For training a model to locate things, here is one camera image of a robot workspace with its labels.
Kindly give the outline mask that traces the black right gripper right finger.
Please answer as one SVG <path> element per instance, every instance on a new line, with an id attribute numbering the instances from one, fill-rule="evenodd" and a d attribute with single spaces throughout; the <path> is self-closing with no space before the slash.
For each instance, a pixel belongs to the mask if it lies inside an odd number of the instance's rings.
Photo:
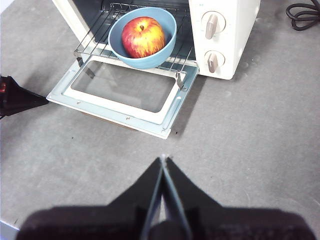
<path id="1" fill-rule="evenodd" d="M 197 187 L 169 157 L 163 161 L 166 185 L 178 216 L 193 240 L 314 240 L 300 215 L 275 208 L 223 206 Z"/>

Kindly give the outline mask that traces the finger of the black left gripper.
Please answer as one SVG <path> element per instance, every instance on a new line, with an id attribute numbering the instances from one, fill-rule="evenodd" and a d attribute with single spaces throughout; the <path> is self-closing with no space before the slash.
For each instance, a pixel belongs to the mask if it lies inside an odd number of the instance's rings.
<path id="1" fill-rule="evenodd" d="M 29 109 L 47 105 L 46 97 L 21 86 L 12 76 L 0 76 L 0 117 L 11 116 Z"/>

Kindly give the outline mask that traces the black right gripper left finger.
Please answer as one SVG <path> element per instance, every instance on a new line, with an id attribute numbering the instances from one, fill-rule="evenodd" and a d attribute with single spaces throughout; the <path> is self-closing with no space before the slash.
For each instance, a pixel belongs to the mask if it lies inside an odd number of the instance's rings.
<path id="1" fill-rule="evenodd" d="M 18 240 L 139 240 L 151 226 L 160 196 L 162 160 L 107 205 L 56 206 L 32 213 Z"/>

